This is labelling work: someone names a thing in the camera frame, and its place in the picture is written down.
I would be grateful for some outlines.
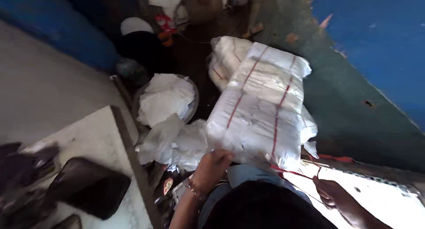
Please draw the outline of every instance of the bracelet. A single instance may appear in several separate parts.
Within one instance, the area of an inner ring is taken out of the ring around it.
[[[189,189],[193,194],[195,194],[196,197],[199,198],[199,200],[203,201],[205,199],[205,195],[202,194],[193,184],[192,180],[187,180],[187,182],[184,184],[184,186]]]

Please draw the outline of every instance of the blue wall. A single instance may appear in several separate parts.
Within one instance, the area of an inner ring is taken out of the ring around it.
[[[93,68],[114,72],[114,45],[67,0],[0,0],[0,18]]]
[[[314,0],[319,22],[348,61],[425,129],[424,0]]]

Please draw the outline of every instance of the white floor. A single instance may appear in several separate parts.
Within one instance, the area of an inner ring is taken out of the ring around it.
[[[303,174],[308,177],[316,175],[318,169],[318,166],[310,163],[301,167]],[[284,177],[306,192],[313,206],[335,226],[339,229],[352,229],[337,210],[328,210],[321,203],[316,187],[310,179],[291,173],[284,173]],[[402,190],[396,186],[328,168],[321,169],[319,179],[334,180],[339,183],[365,209],[393,229],[425,228],[425,207],[416,194],[402,193]]]

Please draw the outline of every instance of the white bag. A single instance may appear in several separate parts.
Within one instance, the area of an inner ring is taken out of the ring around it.
[[[213,81],[215,86],[220,90],[220,92],[223,92],[230,78],[227,69],[223,66],[221,61],[219,61],[215,55],[212,56],[208,68],[208,74],[210,75],[211,80]]]
[[[204,120],[196,120],[186,125],[177,114],[171,115],[151,129],[142,145],[136,146],[139,162],[155,160],[194,171],[207,151],[205,124]]]
[[[217,57],[231,76],[247,56],[252,42],[231,36],[221,36],[213,38],[211,46],[213,47],[213,55]]]
[[[227,87],[207,121],[208,144],[235,153],[235,161],[268,168],[298,167],[302,118],[258,97]]]
[[[304,100],[303,77],[310,73],[304,58],[254,43],[228,87],[238,87],[249,95],[300,114]]]

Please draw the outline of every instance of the red package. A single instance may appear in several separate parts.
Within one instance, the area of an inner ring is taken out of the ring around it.
[[[164,32],[171,32],[173,34],[177,33],[174,21],[167,15],[159,14],[155,17],[155,19]]]

